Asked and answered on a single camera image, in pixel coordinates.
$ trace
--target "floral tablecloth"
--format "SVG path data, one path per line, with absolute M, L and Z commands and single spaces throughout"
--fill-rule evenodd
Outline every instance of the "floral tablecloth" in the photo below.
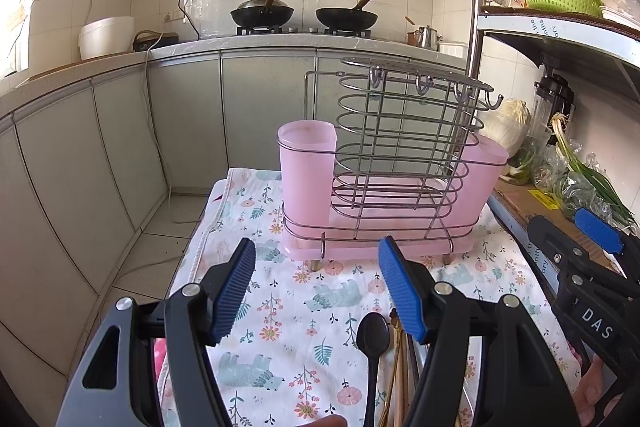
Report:
M 217 211 L 194 236 L 196 255 L 180 266 L 177 290 L 200 281 L 211 266 L 227 261 L 243 237 L 256 244 L 254 277 L 231 334 L 209 348 L 209 358 L 232 424 L 294 427 L 328 414 L 351 426 L 364 419 L 367 359 L 356 347 L 356 330 L 370 311 L 388 317 L 390 295 L 377 261 L 329 262 L 318 272 L 288 259 L 282 239 L 280 173 L 231 169 Z M 571 391 L 579 382 L 578 362 L 532 271 L 511 236 L 485 206 L 472 232 L 469 254 L 425 257 L 434 279 L 454 284 L 467 296 L 497 301 L 516 294 L 552 350 Z M 162 346 L 157 353 L 164 356 Z M 392 370 L 392 352 L 382 359 L 376 392 L 380 414 Z M 466 388 L 478 386 L 479 339 L 472 339 Z M 165 425 L 179 425 L 166 360 L 158 380 Z M 468 425 L 470 405 L 461 402 Z

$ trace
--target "yellow label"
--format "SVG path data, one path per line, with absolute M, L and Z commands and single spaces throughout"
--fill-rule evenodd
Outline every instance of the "yellow label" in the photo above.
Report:
M 547 196 L 543 192 L 540 192 L 536 188 L 529 191 L 534 198 L 536 198 L 540 203 L 544 204 L 546 208 L 549 210 L 559 210 L 560 207 L 556 205 L 556 202 L 553 200 L 551 196 Z

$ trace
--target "tile floor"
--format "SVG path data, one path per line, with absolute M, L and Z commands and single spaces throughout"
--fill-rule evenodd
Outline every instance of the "tile floor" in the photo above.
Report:
M 171 218 L 168 200 L 164 200 L 154 217 L 143 229 L 120 268 L 102 309 L 100 321 L 110 306 L 126 295 L 138 304 L 164 299 L 174 279 L 175 271 L 197 225 L 202 219 L 206 196 L 171 196 Z

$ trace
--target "finger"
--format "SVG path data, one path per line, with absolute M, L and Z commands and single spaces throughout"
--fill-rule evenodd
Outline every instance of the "finger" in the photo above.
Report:
M 611 413 L 611 411 L 613 411 L 613 408 L 618 404 L 618 402 L 620 401 L 620 398 L 622 398 L 622 395 L 619 394 L 617 397 L 615 397 L 613 400 L 611 400 L 607 406 L 604 408 L 604 418 L 606 418 L 607 416 L 609 416 L 609 414 Z
M 596 408 L 589 407 L 588 409 L 583 409 L 581 412 L 578 412 L 578 418 L 580 419 L 581 427 L 586 427 L 589 425 L 596 416 Z
M 575 408 L 578 413 L 591 411 L 602 396 L 602 368 L 604 363 L 598 356 L 593 357 L 593 362 L 587 373 L 580 380 L 578 389 L 573 395 Z
M 347 420 L 339 414 L 330 414 L 315 422 L 309 423 L 306 427 L 347 427 Z

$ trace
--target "black spoon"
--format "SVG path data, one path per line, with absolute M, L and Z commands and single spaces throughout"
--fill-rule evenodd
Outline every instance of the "black spoon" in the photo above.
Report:
M 371 312 L 363 317 L 358 325 L 356 345 L 369 359 L 369 383 L 367 385 L 367 408 L 363 427 L 373 427 L 376 413 L 376 385 L 378 383 L 378 362 L 389 349 L 389 326 L 385 317 Z

